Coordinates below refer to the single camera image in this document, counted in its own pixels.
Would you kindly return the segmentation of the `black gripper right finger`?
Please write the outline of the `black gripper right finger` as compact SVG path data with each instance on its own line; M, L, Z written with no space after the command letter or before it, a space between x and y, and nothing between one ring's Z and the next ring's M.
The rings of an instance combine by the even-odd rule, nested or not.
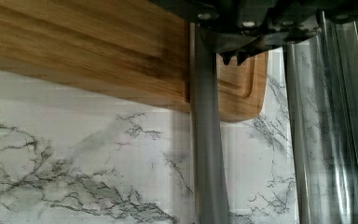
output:
M236 51L237 66L241 66L248 58L254 57L255 55L264 52L263 47L257 46L245 46Z

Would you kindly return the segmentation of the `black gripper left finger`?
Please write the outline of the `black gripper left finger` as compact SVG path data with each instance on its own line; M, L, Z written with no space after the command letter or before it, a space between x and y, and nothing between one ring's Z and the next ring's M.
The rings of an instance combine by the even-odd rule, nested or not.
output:
M220 53L220 56L223 60L223 64L229 65L231 58L235 56L235 52L234 51L222 52Z

